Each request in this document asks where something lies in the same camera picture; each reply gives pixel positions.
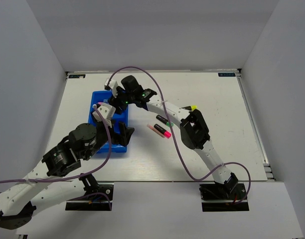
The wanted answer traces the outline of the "pink thin pen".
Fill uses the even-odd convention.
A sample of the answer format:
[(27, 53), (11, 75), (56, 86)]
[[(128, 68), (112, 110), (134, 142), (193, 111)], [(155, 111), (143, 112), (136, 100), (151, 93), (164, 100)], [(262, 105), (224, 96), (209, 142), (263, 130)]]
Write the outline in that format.
[(158, 134), (159, 136), (161, 136), (162, 138), (164, 138), (164, 135), (162, 133), (160, 133), (157, 129), (155, 129), (152, 125), (147, 124), (147, 127), (149, 129), (151, 129), (152, 131), (154, 131), (156, 134)]

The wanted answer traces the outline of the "green cap black highlighter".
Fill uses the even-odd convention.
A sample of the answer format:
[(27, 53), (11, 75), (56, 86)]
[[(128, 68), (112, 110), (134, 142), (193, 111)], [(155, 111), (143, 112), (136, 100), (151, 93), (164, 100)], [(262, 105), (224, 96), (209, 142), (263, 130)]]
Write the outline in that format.
[(155, 117), (158, 121), (160, 121), (161, 123), (167, 125), (168, 127), (173, 126), (173, 123), (170, 123), (165, 117), (161, 116), (161, 115), (157, 115)]

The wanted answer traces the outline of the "pink cap black highlighter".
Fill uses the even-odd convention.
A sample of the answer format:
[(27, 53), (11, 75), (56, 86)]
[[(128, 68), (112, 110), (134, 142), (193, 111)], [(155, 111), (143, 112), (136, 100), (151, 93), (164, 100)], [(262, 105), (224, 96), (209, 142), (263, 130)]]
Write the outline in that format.
[(171, 137), (171, 133), (169, 131), (167, 131), (165, 128), (163, 128), (162, 126), (160, 126), (159, 124), (155, 124), (154, 128), (160, 132), (163, 136), (165, 136), (166, 138), (170, 138)]

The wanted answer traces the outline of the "yellow cap black highlighter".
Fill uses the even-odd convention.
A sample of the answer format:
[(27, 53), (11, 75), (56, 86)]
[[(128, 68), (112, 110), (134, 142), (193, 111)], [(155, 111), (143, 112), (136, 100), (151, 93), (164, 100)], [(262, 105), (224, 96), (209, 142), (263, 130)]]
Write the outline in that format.
[(195, 109), (197, 109), (197, 106), (191, 105), (191, 106), (182, 107), (182, 109), (188, 110), (188, 111), (194, 111)]

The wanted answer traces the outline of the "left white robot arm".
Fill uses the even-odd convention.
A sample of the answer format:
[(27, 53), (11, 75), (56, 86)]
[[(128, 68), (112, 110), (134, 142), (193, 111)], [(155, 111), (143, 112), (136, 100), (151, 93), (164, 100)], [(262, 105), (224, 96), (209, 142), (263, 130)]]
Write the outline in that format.
[(105, 128), (102, 122), (82, 123), (49, 150), (24, 181), (0, 193), (0, 228), (15, 230), (27, 224), (39, 212), (70, 199), (109, 199), (103, 186), (92, 174), (79, 175), (58, 188), (50, 189), (52, 180), (62, 179), (91, 159), (105, 143), (128, 145), (135, 129), (119, 123), (119, 132)]

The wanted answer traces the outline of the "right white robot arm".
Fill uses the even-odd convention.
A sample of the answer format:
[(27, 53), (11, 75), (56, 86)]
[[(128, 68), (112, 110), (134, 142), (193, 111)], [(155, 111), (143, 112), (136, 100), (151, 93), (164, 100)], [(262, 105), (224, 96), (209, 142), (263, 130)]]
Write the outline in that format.
[(144, 89), (132, 75), (121, 80), (122, 86), (114, 80), (108, 79), (105, 90), (112, 91), (108, 103), (121, 114), (129, 104), (148, 112), (169, 117), (170, 121), (180, 129), (182, 143), (195, 151), (210, 171), (218, 187), (219, 195), (225, 199), (236, 193), (238, 178), (224, 165), (211, 142), (208, 126), (199, 110), (185, 110), (172, 103), (166, 102), (152, 89)]

